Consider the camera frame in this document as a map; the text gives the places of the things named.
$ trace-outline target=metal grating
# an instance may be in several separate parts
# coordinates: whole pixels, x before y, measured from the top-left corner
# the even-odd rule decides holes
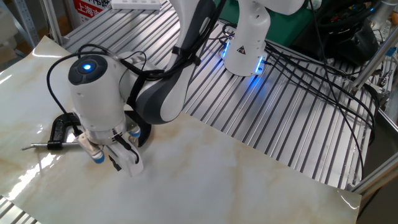
[[[211,37],[222,36],[222,26],[219,22]],[[107,9],[69,34],[64,47],[74,52],[83,44],[93,43],[117,54],[141,50],[152,63],[165,69],[178,32],[177,14],[169,2],[162,1],[160,12]],[[233,75],[223,66],[222,49],[217,40],[207,43],[202,63],[190,81],[183,111],[317,181],[342,189],[355,184],[357,174],[360,178],[358,150],[338,108],[289,81],[286,76],[291,75],[275,66],[270,57],[267,61],[273,65],[268,65],[262,75]],[[323,69],[313,63],[300,64],[323,75]],[[352,72],[338,62],[335,66]],[[331,96],[326,83],[288,67]],[[347,80],[331,79],[348,86]],[[367,116],[355,101],[336,94],[352,110]],[[374,111],[369,94],[358,92],[356,96]],[[348,115],[348,119],[366,155],[370,129],[358,118]]]

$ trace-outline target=black clamp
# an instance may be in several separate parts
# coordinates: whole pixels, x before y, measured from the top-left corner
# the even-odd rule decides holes
[[[67,135],[67,128],[72,125],[80,125],[79,119],[73,113],[62,114],[58,118],[55,118],[52,124],[51,136],[48,141],[47,149],[61,150],[62,143],[65,142]]]
[[[189,53],[186,50],[184,50],[184,49],[182,49],[180,47],[174,46],[173,50],[172,50],[172,53],[176,54],[176,55],[181,55],[183,57],[188,57],[188,59],[190,61],[192,61],[196,66],[199,66],[200,63],[201,63],[201,60],[200,60],[200,58],[198,56],[196,56],[196,55],[187,56]]]

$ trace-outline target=white robotic arm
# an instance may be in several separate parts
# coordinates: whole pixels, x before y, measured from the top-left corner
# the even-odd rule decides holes
[[[146,64],[143,71],[157,68],[138,54],[128,57],[131,52],[119,57],[84,56],[71,66],[68,74],[74,112],[84,127],[84,133],[77,137],[80,146],[98,163],[104,160],[103,151],[106,151],[130,176],[140,173],[143,166],[129,134],[137,124],[124,114],[124,105],[132,106],[149,124],[164,124],[175,119],[183,108],[195,64],[172,68],[197,48],[202,33],[212,29],[208,24],[217,12],[213,0],[170,2],[180,19],[180,35],[168,66],[171,75],[154,81],[141,78],[137,74],[145,75],[141,70],[133,71],[143,63]],[[200,52],[199,48],[195,53],[197,57]]]
[[[266,8],[291,15],[298,11],[304,0],[238,0],[239,21],[234,39],[227,43],[224,65],[233,74],[240,76],[262,73],[262,60],[267,57],[264,39],[271,25]]]

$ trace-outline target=white box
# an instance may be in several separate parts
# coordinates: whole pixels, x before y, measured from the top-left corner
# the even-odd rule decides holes
[[[160,10],[160,0],[112,0],[113,9]]]

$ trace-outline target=marble-patterned sheet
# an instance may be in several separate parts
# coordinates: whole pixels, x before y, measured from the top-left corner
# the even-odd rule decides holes
[[[0,74],[0,194],[41,223],[355,223],[360,195],[316,182],[186,114],[154,127],[140,149],[144,171],[133,179],[79,148],[22,152],[47,141],[61,113],[45,75],[67,54],[44,38]],[[73,61],[52,77],[68,110]]]

